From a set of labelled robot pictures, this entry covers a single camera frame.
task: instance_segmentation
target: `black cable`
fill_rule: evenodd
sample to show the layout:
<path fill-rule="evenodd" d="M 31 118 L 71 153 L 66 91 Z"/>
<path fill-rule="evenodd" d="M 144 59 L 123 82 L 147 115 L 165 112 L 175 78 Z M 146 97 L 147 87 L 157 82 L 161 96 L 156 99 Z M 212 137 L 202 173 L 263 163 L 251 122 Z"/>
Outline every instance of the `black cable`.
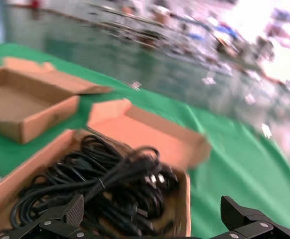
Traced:
<path fill-rule="evenodd" d="M 126 236 L 159 235 L 150 219 L 163 214 L 163 195 L 177 185 L 172 170 L 160 164 L 157 149 L 144 146 L 123 157 L 101 138 L 89 135 L 82 139 L 80 150 L 68 153 L 19 193 L 10 221 L 18 229 L 83 194 L 84 225 L 89 230 L 116 239 L 99 223 L 102 217 Z"/>

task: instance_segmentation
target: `cardboard box flap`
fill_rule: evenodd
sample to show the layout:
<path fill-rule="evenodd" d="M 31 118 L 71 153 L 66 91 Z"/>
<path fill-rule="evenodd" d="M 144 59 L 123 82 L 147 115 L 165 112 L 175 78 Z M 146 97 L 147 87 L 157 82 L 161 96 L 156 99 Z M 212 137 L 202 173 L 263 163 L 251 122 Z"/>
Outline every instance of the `cardboard box flap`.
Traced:
<path fill-rule="evenodd" d="M 208 159 L 211 150 L 204 136 L 133 106 L 127 99 L 93 104 L 87 126 L 132 148 L 154 146 L 163 163 L 183 171 Z"/>
<path fill-rule="evenodd" d="M 28 76 L 37 78 L 48 84 L 53 84 L 74 94 L 102 94 L 112 91 L 111 87 L 100 86 L 82 78 L 58 71 L 51 63 L 42 65 L 25 59 L 15 57 L 3 58 L 3 66 Z"/>

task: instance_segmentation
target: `green tablecloth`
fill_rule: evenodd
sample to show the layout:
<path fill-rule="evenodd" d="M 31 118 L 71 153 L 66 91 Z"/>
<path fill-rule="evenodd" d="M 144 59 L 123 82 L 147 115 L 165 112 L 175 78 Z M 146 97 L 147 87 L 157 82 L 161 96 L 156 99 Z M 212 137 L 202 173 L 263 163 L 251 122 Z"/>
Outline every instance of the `green tablecloth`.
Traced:
<path fill-rule="evenodd" d="M 9 174 L 64 129 L 84 127 L 92 103 L 128 98 L 136 106 L 206 134 L 212 144 L 210 160 L 189 172 L 193 236 L 207 238 L 226 230 L 220 219 L 222 195 L 229 195 L 246 207 L 260 209 L 290 228 L 290 166 L 272 142 L 248 126 L 146 90 L 133 90 L 118 80 L 22 46 L 1 45 L 0 58 L 3 56 L 50 61 L 61 71 L 111 85 L 115 91 L 83 96 L 77 115 L 27 145 L 0 136 L 1 176 Z"/>

